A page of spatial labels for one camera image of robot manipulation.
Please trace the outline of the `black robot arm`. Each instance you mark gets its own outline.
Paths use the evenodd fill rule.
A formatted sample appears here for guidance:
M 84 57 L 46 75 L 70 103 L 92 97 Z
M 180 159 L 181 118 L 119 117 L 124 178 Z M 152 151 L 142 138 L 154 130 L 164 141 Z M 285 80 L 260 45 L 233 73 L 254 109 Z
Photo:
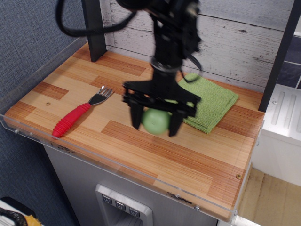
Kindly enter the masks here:
M 123 101 L 130 107 L 132 125 L 139 129 L 145 107 L 171 113 L 169 136 L 175 136 L 183 119 L 194 117 L 201 98 L 183 89 L 176 81 L 184 59 L 198 68 L 192 56 L 201 41 L 198 36 L 197 0 L 119 0 L 118 4 L 132 12 L 145 10 L 153 20 L 155 53 L 151 59 L 152 79 L 126 81 Z

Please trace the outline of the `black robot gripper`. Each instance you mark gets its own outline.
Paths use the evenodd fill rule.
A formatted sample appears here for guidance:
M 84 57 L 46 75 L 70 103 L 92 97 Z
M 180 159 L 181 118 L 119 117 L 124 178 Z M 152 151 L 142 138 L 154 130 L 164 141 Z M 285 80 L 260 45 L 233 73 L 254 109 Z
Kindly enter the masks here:
M 173 113 L 169 123 L 169 136 L 177 134 L 183 118 L 196 115 L 200 97 L 186 91 L 176 81 L 178 69 L 153 66 L 149 81 L 126 81 L 123 101 L 130 107 L 132 126 L 138 130 L 144 107 Z

